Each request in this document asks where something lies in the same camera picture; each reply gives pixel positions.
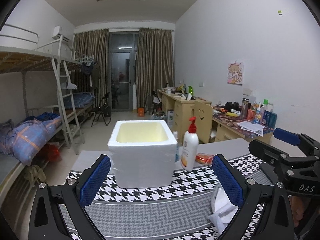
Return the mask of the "person's right hand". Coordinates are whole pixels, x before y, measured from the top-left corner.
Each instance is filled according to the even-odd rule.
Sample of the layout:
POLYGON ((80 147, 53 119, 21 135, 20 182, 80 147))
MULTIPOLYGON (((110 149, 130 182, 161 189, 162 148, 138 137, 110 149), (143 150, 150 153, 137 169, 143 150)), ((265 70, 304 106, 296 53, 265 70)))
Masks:
POLYGON ((298 196, 291 196, 289 198, 289 201, 292 210, 293 223, 296 228, 297 226, 299 226, 299 222, 303 219, 304 211, 308 207, 310 199, 298 196))

